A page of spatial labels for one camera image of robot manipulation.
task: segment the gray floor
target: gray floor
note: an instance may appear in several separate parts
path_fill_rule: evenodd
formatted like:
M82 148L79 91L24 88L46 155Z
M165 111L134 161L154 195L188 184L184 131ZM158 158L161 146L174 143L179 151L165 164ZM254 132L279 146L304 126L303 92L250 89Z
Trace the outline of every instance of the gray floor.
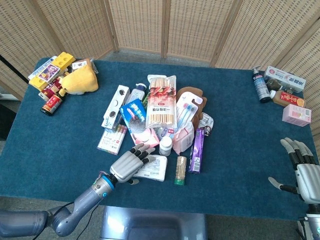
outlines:
M158 54L144 53L130 50L121 50L107 55L104 60L118 62L173 64L194 67L208 67L205 62L192 61L168 57L162 59ZM0 154L5 141L0 141ZM52 207L61 206L65 202L51 200L26 199L13 197L0 197L0 209L9 211L42 211ZM75 240L89 219L87 214L79 223L75 231L62 239ZM97 240L100 234L103 216L103 207L99 206L94 212L87 230L82 234L81 240ZM260 219L248 217L231 217L207 215L207 231L211 240L299 240L296 233L296 221ZM11 238L17 240L31 240L32 237ZM38 240L59 239L57 235L47 228Z

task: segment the white cap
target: white cap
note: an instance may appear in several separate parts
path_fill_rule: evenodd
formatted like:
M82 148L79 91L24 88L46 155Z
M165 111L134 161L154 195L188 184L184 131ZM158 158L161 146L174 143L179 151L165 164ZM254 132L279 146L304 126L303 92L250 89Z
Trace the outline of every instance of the white cap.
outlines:
M160 141L160 147L165 150L172 148L172 139L169 136L164 136Z
M270 91L270 98L273 99L275 97L276 93L277 92L275 90L271 90Z

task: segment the small bottle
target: small bottle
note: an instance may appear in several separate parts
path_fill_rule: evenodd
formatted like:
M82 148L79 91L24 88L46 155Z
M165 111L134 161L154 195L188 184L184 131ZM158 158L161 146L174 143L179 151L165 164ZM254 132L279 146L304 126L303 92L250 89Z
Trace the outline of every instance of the small bottle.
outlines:
M169 156L172 149L172 139L169 136L164 136L159 144L159 154Z
M264 104L270 101L270 93L267 88L264 77L259 73L258 69L260 66L254 67L253 70L253 83L255 86L256 93L258 94L260 103Z
M185 185L187 158L185 156L178 156L175 169L174 184Z
M140 99L141 101L145 97L145 90L147 89L147 86L143 83L137 83L135 85L135 89L132 90L130 96L128 97L128 100L126 103L131 103L133 100Z
M270 91L270 97L275 104L279 104L281 106L288 106L289 104L293 104L299 107L305 106L305 100L301 97L292 95L285 91Z
M43 107L41 108L41 112L51 117L54 114L55 110L64 101L65 94L66 91L64 89L60 89L59 92L50 97L50 99L43 105Z

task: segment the woven room divider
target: woven room divider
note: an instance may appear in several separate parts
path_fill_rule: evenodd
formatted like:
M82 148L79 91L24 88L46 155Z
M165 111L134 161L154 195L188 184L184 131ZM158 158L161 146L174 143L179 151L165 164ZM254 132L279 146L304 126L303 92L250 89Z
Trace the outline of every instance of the woven room divider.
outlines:
M1 55L25 77L40 58L62 51L98 59L133 49L218 68L271 65L307 80L315 140L320 134L319 0L3 0L0 13ZM0 84L22 99L26 84L0 68Z

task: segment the stuffed toy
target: stuffed toy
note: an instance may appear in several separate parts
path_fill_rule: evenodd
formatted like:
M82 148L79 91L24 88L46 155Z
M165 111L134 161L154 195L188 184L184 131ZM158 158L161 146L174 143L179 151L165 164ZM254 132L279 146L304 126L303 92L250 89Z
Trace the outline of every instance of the stuffed toy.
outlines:
M194 114L194 117L191 120L194 130L197 130L198 125L199 125L199 120L202 119L202 117L203 117L202 110L206 106L207 98L202 96L204 92L201 89L195 88L195 87L192 87L192 86L187 86L187 87L181 88L177 92L176 100L178 101L180 96L185 92L191 92L191 93L197 95L198 97L202 98L202 103L201 104L197 104L197 103L194 102L194 104L196 104L198 106L198 110L196 111L196 113Z
M65 92L73 95L94 92L99 88L97 76L93 71L91 64L78 68L65 76L61 86Z

